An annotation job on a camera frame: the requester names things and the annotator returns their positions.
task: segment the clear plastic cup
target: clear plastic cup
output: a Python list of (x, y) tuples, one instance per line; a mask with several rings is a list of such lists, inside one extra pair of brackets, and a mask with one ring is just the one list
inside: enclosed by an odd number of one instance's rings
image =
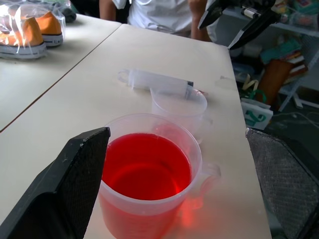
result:
[(103, 180), (99, 200), (105, 225), (117, 239), (157, 239), (172, 224), (187, 193), (202, 171), (201, 151), (195, 138), (183, 127), (156, 115), (136, 114), (116, 119), (110, 127), (109, 143), (131, 133), (152, 133), (177, 145), (187, 157), (191, 167), (191, 182), (180, 193), (161, 200), (138, 200), (124, 196)]
[(170, 88), (151, 88), (151, 94), (152, 114), (168, 118), (192, 135), (198, 131), (207, 108), (207, 100), (199, 90), (192, 86), (177, 92)]

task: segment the table surface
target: table surface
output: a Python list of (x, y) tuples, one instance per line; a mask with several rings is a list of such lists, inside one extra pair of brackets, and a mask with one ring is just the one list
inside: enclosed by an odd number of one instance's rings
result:
[[(179, 217), (165, 238), (270, 239), (254, 161), (226, 47), (121, 25), (0, 134), (0, 223), (35, 176), (68, 139), (127, 114), (151, 112), (151, 95), (117, 79), (138, 68), (194, 81), (208, 93), (213, 125), (203, 135), (203, 160), (220, 165), (222, 180), (204, 206)], [(113, 239), (99, 201), (85, 238)]]
[(0, 132), (121, 24), (77, 15), (64, 43), (32, 61), (0, 58)]

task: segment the white shelf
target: white shelf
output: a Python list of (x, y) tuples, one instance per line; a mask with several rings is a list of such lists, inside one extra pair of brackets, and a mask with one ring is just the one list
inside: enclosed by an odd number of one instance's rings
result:
[[(235, 9), (225, 9), (223, 11), (223, 14), (227, 15), (227, 16), (233, 16), (239, 19), (243, 19), (243, 20), (249, 20), (249, 18), (243, 16), (240, 13), (240, 9), (239, 8), (235, 8)], [(292, 26), (292, 25), (288, 25), (288, 24), (283, 24), (283, 23), (276, 23), (276, 24), (272, 24), (271, 26), (273, 27), (277, 27), (277, 28), (281, 28), (281, 29), (285, 29), (285, 30), (289, 30), (289, 31), (293, 31), (293, 32), (297, 32), (297, 33), (301, 33), (301, 34), (305, 34), (308, 36), (314, 36), (314, 37), (319, 37), (319, 31), (314, 31), (314, 30), (308, 30), (302, 27), (297, 27), (297, 26)]]

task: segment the orange shoe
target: orange shoe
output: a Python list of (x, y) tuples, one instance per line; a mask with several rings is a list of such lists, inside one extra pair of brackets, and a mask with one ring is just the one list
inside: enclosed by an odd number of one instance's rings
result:
[(61, 24), (58, 19), (48, 12), (41, 17), (36, 18), (43, 40), (47, 46), (58, 46), (63, 42), (63, 35), (61, 30)]
[(22, 32), (0, 31), (0, 57), (34, 59), (45, 54), (46, 46), (34, 17), (24, 21)]

